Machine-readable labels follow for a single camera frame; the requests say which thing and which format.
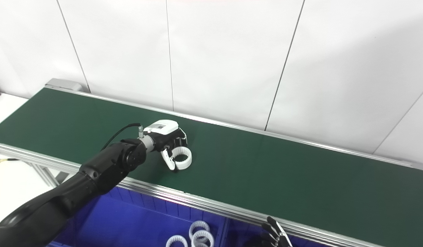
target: metal leg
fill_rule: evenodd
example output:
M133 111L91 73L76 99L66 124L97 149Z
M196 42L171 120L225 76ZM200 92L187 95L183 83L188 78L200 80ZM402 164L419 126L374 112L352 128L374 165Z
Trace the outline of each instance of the metal leg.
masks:
M59 172L59 174L56 176L56 181L58 181L58 183L61 184L65 181L68 175L69 174L66 172Z
M40 166L35 163L26 162L29 164L35 171L38 173L38 175L44 180L44 182L50 186L50 187L56 187L59 185L58 180L52 175L52 173L48 170L47 167Z

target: black robotic arm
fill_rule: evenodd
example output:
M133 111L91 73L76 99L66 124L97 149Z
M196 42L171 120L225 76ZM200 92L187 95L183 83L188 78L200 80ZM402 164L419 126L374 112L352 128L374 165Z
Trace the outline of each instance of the black robotic arm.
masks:
M45 247L77 211L117 186L146 160L147 153L160 152L176 139L183 138L180 129L169 134L149 131L143 135L140 127L141 138L125 139L104 147L69 180L5 217L0 223L0 247Z

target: black cable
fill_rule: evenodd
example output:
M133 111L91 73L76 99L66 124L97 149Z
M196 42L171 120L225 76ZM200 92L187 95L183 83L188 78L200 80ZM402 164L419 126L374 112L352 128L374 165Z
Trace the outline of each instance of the black cable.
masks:
M18 158L0 158L0 163L4 161L19 161Z
M101 151L102 150L104 150L104 149L106 149L106 147L108 147L108 145L114 140L114 138L117 136L117 135L119 135L122 131L124 131L125 129L127 129L127 128L129 128L129 127L132 127L132 126L137 126L137 127L140 127L141 126L141 124L139 123L139 122L135 122L135 123L131 123L131 124L129 124L129 125L126 125L125 127L123 127L123 128L121 128L117 133L115 133L114 134L114 136L112 136L109 140L108 140L108 142L105 144L105 146L103 146L102 147L102 149L101 149Z

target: cable connector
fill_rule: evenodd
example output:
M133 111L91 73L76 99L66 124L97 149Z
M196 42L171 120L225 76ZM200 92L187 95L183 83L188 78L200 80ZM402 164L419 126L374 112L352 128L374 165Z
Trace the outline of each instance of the cable connector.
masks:
M0 163L4 161L19 161L17 158L0 158Z

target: panel seam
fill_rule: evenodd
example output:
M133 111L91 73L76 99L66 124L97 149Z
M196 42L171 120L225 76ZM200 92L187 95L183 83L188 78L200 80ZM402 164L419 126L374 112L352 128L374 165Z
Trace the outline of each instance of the panel seam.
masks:
M172 57L170 55L169 12L167 10L167 0L166 0L166 21L167 21L167 41L169 45L169 68L170 68L170 87L172 91L172 111L175 111L175 106L173 102Z
M276 92L275 92L275 94L274 94L273 103L271 104L271 109L269 110L268 119L266 119L266 125L265 125L265 129L264 129L264 131L266 131L266 128L268 128L269 119L270 119L270 117L271 117L271 113L273 112L273 107L274 107L274 103L276 102L277 92L279 91L280 82L282 82L283 72L284 72L284 70L285 70L286 62L288 61L289 53L290 53L290 51L291 51L291 47L292 47L292 43L293 43L293 38L295 37L295 33L296 33L296 31L297 31L298 22L300 21L300 17L301 17L301 13L302 13L302 11L303 11L303 7L304 7L304 2L305 2L305 1L306 1L306 0L303 0L303 3L301 4L300 13L298 14L297 23L295 24L294 32L293 32L293 34L292 34L292 39L291 39L291 42L290 42L290 44L289 44L288 53L286 54L285 62L284 62L284 64L283 64L282 73L280 74L279 83L277 84L277 89L276 89Z
M85 75L85 72L83 70L82 63L80 62L79 55L77 54L77 50L76 50L75 44L73 42L72 35L70 33L70 30L69 30L69 26L67 25L67 22L65 21L64 13L62 12L62 8L61 8L61 5L59 4L59 0L56 0L56 3L58 3L58 7L59 7L59 11L61 12L62 20L64 20L65 28L67 29L67 33L69 34L70 41L72 42L72 46L73 46L73 49L75 51L77 61L79 62L80 69L82 70L82 74L83 74L83 78L85 79L86 86L88 87L89 93L91 93L91 89L89 87L88 80L86 79L86 75Z
M422 93L417 97L417 99L413 102L413 104L408 108L408 110L404 113L404 115L401 117L401 119L399 119L399 121L395 124L395 126L390 130L390 132L385 136L385 138L382 140L382 142L375 148L375 150L373 151L372 154L376 153L376 151L379 149L379 147L381 147L381 145L385 142L385 140L388 138L388 136L391 135L391 133L395 130L395 128L399 125L399 123L404 119L404 117L409 113L409 111L411 111L411 109L413 108L413 106L419 101L419 99L422 97L423 95L423 91Z

